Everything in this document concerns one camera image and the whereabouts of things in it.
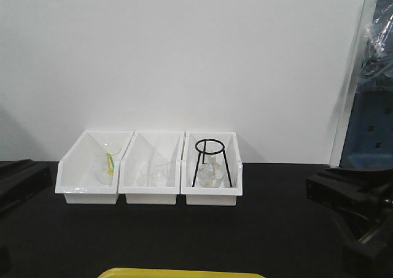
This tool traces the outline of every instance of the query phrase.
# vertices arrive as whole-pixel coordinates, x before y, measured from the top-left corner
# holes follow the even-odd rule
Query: black machine part
[[[32,160],[2,163],[0,166],[0,217],[24,200],[52,186],[49,166]],[[0,276],[11,268],[8,248],[0,244]]]
[[[348,273],[393,277],[393,169],[328,168],[307,179],[306,194],[335,212]]]

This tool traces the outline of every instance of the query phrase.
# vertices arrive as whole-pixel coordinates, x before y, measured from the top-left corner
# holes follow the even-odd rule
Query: white plastic bin
[[[133,136],[133,131],[84,131],[59,162],[55,193],[64,194],[67,203],[115,204],[119,194],[119,165]],[[96,154],[106,145],[117,146],[112,156],[113,174],[107,172],[107,158]],[[105,176],[108,183],[100,182]]]
[[[126,195],[128,204],[176,204],[183,141],[184,132],[135,132],[120,168],[119,193]],[[168,163],[166,181],[160,187],[141,176],[142,167],[153,166],[157,159]]]
[[[196,174],[195,186],[192,187],[198,159],[198,151],[195,149],[195,144],[202,139],[217,139],[224,144],[233,185],[232,187],[229,186],[229,180],[226,172],[221,185],[217,188],[201,187],[198,183],[199,173]],[[216,160],[219,164],[223,164],[225,166],[224,156],[222,153],[216,155]],[[181,193],[186,195],[187,204],[235,206],[236,197],[243,194],[242,173],[243,164],[240,159],[236,133],[186,132],[182,161]]]

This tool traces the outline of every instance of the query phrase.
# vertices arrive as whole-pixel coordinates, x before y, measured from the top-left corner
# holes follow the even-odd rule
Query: black table
[[[235,207],[70,205],[53,187],[0,219],[13,267],[5,277],[94,278],[114,267],[349,277],[330,213],[306,199],[316,164],[244,164]]]

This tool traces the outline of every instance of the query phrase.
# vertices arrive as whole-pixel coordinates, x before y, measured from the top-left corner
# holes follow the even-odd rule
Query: yellow container
[[[263,278],[258,274],[183,270],[114,268],[98,278]]]

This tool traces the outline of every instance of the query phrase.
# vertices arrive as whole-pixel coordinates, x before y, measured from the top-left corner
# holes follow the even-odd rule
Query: transparent glass
[[[166,187],[169,173],[169,163],[165,158],[156,158],[153,160],[152,165],[157,170],[157,177],[154,181],[157,187]]]
[[[93,151],[98,162],[97,178],[100,183],[112,184],[115,169],[114,157],[120,153],[121,149],[120,145],[113,142],[104,142],[94,148]]]
[[[140,177],[138,181],[138,185],[145,187],[154,187],[156,186],[157,181],[157,168],[151,164],[147,164],[143,166],[140,170]]]
[[[214,155],[206,155],[206,162],[198,168],[198,183],[202,187],[217,188],[221,186],[225,171]]]

